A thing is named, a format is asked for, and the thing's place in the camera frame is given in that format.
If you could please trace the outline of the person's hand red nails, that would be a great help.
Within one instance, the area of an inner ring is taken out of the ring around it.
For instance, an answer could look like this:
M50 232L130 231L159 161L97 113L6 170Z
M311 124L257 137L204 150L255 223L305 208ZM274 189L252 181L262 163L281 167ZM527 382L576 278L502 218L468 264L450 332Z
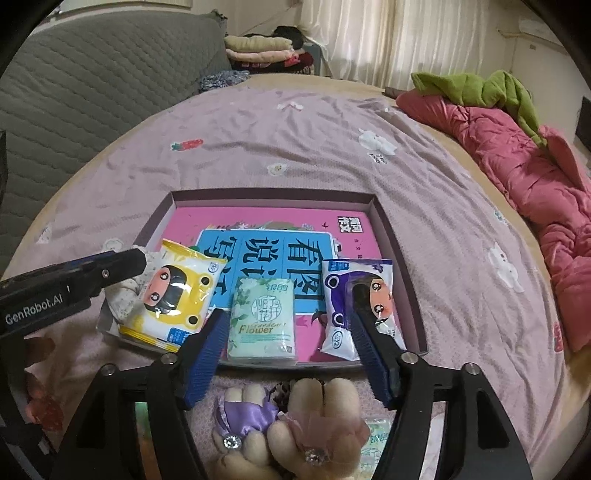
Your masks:
M63 412L56 400L48 393L42 382L27 368L47 359L55 349L50 338L33 337L26 339L25 346L25 385L28 395L26 415L28 419L43 430L59 432L63 428Z

